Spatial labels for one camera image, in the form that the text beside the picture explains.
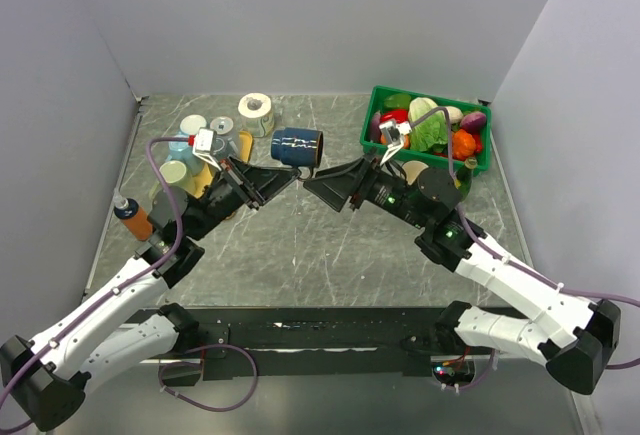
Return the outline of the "dark blue mug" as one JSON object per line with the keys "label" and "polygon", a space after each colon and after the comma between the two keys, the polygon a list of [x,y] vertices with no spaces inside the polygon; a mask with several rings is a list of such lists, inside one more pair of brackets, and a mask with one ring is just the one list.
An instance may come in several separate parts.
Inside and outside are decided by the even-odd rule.
{"label": "dark blue mug", "polygon": [[324,147],[324,135],[322,131],[286,127],[275,130],[270,146],[271,158],[283,165],[306,168],[309,175],[302,180],[310,179],[315,170],[320,166]]}

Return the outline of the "grey mug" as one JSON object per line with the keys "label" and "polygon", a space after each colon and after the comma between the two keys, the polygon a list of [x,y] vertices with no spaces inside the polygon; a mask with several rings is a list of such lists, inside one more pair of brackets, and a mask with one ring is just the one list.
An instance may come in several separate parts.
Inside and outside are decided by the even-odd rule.
{"label": "grey mug", "polygon": [[239,132],[230,117],[218,116],[211,121],[209,127],[216,133],[214,141],[214,154],[216,156],[233,155],[238,157],[240,155]]}

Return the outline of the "cream beige mug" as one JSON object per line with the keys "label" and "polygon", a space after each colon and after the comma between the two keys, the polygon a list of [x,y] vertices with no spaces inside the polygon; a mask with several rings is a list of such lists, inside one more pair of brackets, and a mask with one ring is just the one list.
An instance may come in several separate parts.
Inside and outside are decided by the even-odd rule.
{"label": "cream beige mug", "polygon": [[406,175],[406,182],[408,185],[412,185],[418,178],[418,176],[429,166],[418,160],[407,161],[402,165],[402,170]]}

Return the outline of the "light green mug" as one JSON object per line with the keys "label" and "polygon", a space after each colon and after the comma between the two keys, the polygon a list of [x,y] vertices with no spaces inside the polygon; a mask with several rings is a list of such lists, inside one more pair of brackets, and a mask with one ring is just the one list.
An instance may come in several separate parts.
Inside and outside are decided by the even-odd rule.
{"label": "light green mug", "polygon": [[170,160],[159,168],[160,174],[170,187],[178,187],[188,194],[196,195],[196,183],[191,170],[180,160]]}

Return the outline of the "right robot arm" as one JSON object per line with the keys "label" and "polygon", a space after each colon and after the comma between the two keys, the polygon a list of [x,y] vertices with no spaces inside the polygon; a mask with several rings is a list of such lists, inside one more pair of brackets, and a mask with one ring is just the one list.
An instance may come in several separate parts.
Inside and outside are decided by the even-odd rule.
{"label": "right robot arm", "polygon": [[449,173],[427,167],[413,182],[386,173],[374,155],[321,171],[304,188],[336,211],[369,202],[420,233],[431,262],[486,288],[519,312],[499,315],[466,302],[446,307],[435,324],[440,348],[486,347],[545,367],[565,388],[590,395],[619,342],[621,310],[542,281],[481,227],[461,215],[461,192]]}

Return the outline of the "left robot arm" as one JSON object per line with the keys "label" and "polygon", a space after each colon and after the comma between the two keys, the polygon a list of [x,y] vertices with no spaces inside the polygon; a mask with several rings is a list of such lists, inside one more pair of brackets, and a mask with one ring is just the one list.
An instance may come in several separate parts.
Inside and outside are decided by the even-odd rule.
{"label": "left robot arm", "polygon": [[152,235],[107,284],[49,329],[2,345],[3,397],[12,397],[30,423],[47,432],[71,418],[91,391],[136,363],[164,353],[191,354],[199,324],[176,303],[124,333],[117,330],[191,272],[204,254],[197,240],[241,206],[264,206],[299,175],[296,168],[230,158],[200,197],[164,186],[148,217]]}

